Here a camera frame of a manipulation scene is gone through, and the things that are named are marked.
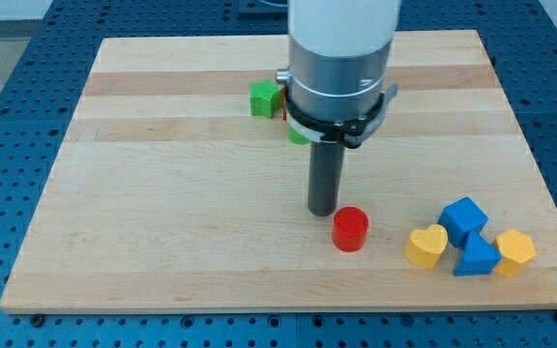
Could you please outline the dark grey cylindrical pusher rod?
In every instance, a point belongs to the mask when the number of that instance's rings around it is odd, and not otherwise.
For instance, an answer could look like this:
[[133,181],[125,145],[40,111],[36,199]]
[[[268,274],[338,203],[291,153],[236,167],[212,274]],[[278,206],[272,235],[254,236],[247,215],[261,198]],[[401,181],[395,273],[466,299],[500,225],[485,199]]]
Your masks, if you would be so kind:
[[344,147],[337,143],[311,143],[308,172],[308,209],[318,217],[337,207]]

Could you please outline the red block behind arm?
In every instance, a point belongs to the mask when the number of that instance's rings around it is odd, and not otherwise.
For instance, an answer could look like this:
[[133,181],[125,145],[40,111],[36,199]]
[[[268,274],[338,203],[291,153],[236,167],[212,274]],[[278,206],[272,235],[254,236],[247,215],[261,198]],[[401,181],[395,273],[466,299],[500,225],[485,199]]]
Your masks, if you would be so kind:
[[282,121],[287,122],[287,98],[286,98],[286,87],[281,88],[281,110],[282,110]]

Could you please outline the black clamp flange mount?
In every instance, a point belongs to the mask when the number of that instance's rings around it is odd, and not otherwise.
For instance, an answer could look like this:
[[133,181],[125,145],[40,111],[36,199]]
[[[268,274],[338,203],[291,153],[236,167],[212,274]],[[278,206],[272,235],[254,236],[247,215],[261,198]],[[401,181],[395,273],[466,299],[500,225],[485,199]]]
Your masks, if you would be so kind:
[[384,123],[391,100],[398,92],[392,84],[379,94],[375,105],[365,114],[346,121],[322,121],[308,116],[290,99],[286,100],[287,123],[296,133],[315,143],[337,143],[349,149],[359,148]]

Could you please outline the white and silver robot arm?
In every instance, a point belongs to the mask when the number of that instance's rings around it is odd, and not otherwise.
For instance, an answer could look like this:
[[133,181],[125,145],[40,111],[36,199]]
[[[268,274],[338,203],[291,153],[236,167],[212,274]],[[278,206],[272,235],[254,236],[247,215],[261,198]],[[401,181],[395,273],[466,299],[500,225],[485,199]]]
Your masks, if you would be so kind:
[[343,155],[382,125],[397,85],[384,87],[398,0],[291,0],[287,4],[289,127],[310,143],[308,209],[337,207]]

